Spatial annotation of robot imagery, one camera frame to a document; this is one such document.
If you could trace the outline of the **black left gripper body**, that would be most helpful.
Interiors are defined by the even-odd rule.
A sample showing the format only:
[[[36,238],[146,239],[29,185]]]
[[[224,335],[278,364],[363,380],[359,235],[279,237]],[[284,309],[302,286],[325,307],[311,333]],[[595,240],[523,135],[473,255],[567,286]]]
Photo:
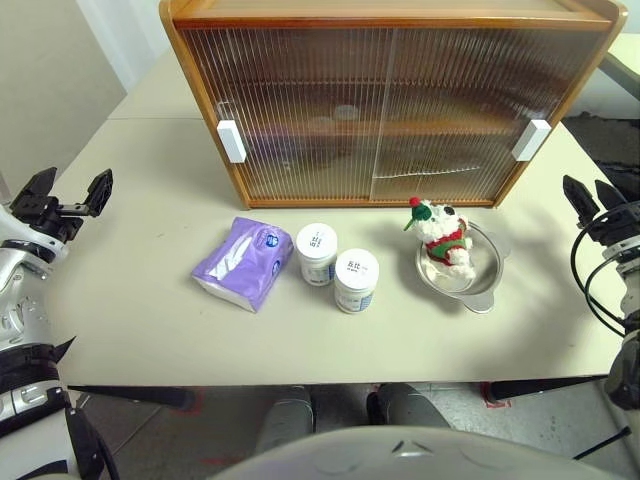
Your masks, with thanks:
[[[84,204],[61,204],[57,197],[25,194],[12,202],[12,215],[56,240],[73,240],[83,224]]]

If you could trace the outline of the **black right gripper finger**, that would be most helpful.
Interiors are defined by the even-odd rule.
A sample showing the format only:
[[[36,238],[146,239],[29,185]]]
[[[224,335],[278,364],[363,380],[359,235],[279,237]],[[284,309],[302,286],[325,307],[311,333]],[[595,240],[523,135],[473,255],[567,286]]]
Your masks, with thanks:
[[[614,186],[601,180],[596,180],[595,186],[598,199],[607,211],[627,203],[626,198]]]
[[[569,175],[564,175],[563,192],[578,216],[577,226],[584,228],[600,211],[590,191],[580,181]]]

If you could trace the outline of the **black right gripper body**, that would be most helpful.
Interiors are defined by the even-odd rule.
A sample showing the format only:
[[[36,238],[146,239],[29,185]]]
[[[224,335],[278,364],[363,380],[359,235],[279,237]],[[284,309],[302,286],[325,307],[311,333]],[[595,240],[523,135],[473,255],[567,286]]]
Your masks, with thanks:
[[[613,245],[639,234],[639,202],[614,207],[589,222],[583,231],[600,245]]]

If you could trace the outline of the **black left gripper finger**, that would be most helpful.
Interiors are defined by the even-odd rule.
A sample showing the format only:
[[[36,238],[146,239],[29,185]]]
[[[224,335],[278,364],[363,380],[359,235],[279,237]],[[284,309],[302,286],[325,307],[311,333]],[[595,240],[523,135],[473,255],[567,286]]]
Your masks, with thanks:
[[[36,174],[24,185],[13,199],[11,205],[17,206],[20,201],[32,196],[47,196],[53,188],[57,168],[49,167]]]
[[[113,172],[106,169],[98,174],[87,190],[87,197],[84,200],[87,216],[99,216],[106,206],[113,189]]]

